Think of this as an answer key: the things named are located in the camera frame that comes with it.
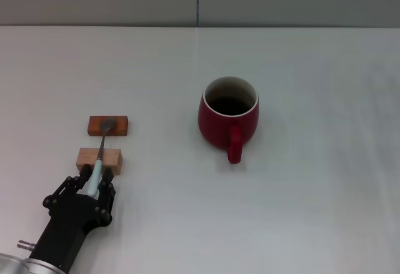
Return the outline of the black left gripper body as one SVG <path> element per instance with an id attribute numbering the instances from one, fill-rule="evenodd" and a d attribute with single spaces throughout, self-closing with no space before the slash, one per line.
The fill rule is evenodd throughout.
<path id="1" fill-rule="evenodd" d="M 98 202 L 82 194 L 59 198 L 49 195 L 43 206 L 51 219 L 29 257 L 59 270 L 70 270 L 87 235 L 105 226 Z"/>

